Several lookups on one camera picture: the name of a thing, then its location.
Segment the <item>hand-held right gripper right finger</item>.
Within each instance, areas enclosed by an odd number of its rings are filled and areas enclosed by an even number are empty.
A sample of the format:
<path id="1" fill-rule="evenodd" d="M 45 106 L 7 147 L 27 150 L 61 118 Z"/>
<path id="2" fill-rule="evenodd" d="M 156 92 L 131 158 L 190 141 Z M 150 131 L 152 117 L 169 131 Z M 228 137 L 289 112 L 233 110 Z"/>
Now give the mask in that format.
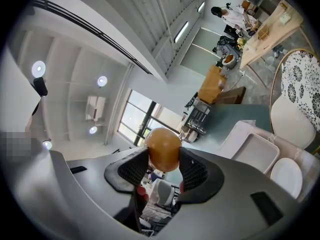
<path id="1" fill-rule="evenodd" d="M 159 240 L 274 240 L 302 205 L 251 165 L 182 147 L 184 191 Z"/>

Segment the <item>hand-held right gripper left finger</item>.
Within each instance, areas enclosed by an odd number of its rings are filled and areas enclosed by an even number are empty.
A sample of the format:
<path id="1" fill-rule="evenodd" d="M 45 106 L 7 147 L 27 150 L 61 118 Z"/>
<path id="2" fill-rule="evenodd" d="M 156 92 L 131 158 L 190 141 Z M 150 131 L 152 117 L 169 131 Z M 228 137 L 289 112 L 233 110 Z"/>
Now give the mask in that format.
<path id="1" fill-rule="evenodd" d="M 13 151 L 13 197 L 45 236 L 139 236 L 146 148 L 66 161 L 43 146 Z"/>

